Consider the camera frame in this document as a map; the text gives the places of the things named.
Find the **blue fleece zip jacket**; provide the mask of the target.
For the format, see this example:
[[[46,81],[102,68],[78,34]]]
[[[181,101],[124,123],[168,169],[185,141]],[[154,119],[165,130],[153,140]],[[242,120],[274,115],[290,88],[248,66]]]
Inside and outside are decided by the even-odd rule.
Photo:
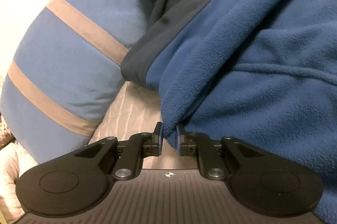
[[[157,90],[176,126],[236,137],[323,181],[316,215],[336,222],[336,0],[151,0],[149,28],[121,66]]]

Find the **grey quilted bed cover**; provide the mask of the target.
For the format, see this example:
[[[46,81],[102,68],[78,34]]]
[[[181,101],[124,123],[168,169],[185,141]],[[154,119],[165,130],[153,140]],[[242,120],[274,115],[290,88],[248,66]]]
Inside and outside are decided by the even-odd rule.
[[[134,133],[152,131],[161,119],[158,93],[126,82],[89,143],[108,136],[126,140]],[[15,139],[1,149],[1,223],[14,223],[24,214],[15,193],[15,183],[25,171],[37,165]]]

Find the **left blue striped pillow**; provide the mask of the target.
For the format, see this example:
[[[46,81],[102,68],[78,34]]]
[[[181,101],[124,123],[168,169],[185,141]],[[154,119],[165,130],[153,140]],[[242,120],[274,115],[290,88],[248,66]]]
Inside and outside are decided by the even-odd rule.
[[[151,11],[150,0],[51,0],[33,21],[5,78],[1,113],[37,162],[89,142]]]

